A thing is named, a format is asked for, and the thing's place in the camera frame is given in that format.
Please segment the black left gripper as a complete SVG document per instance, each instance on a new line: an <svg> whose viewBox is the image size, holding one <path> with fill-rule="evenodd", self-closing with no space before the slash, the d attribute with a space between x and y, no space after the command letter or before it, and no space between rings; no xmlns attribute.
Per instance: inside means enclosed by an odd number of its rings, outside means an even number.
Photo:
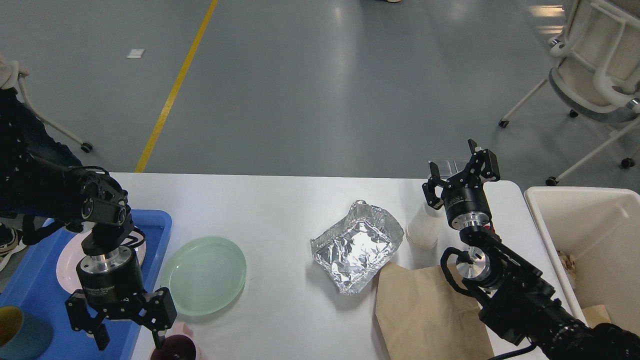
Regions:
<svg viewBox="0 0 640 360"><path fill-rule="evenodd" d="M103 321L135 318L137 325L151 331L155 349L162 350L178 311L169 288L145 292L135 250L119 247L103 255L85 255L76 265L76 274L80 289L65 301L72 330L84 331L104 351L110 336Z"/></svg>

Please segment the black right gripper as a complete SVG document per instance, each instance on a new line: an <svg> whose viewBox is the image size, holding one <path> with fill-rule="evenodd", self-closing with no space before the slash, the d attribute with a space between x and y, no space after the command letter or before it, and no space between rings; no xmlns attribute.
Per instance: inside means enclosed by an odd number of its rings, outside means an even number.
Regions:
<svg viewBox="0 0 640 360"><path fill-rule="evenodd" d="M428 162L430 177L422 184L427 205L434 210L439 210L444 205L449 227L458 231L469 226L486 226L492 222L484 184L501 180L498 157L473 139L468 139L467 143L471 157L462 170L463 186L452 185L443 179L438 164L433 161ZM437 195L436 188L442 189L442 198Z"/></svg>

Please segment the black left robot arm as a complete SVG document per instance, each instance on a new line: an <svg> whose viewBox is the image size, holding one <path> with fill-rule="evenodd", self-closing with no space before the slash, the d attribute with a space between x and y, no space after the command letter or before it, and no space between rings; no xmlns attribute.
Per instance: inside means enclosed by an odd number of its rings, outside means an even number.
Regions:
<svg viewBox="0 0 640 360"><path fill-rule="evenodd" d="M23 226L23 241L31 246L60 228L93 228L81 248L84 257L75 267L80 289L66 300L71 328L94 338L105 350L110 337L105 319L132 321L147 328L157 350L166 342L178 312L170 290L148 292L137 251L126 244L137 230L128 204L128 192L98 166L63 167L30 153L18 153L1 162L1 210L53 222L39 229Z"/></svg>

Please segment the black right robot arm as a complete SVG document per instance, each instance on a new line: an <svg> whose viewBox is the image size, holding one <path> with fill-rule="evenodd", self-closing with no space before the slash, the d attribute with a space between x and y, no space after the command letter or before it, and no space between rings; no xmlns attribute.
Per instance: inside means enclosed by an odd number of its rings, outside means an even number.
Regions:
<svg viewBox="0 0 640 360"><path fill-rule="evenodd" d="M509 359L540 349L549 360L637 360L639 337L612 323L590 327L572 316L542 271L503 244L495 233L483 186L498 182L498 158L468 140L471 157L465 167L442 178L438 164L429 163L430 177L422 185L426 204L445 210L448 225L457 230L466 249L446 248L439 260L446 282L462 296L480 304L478 318L514 346L529 346L497 356Z"/></svg>

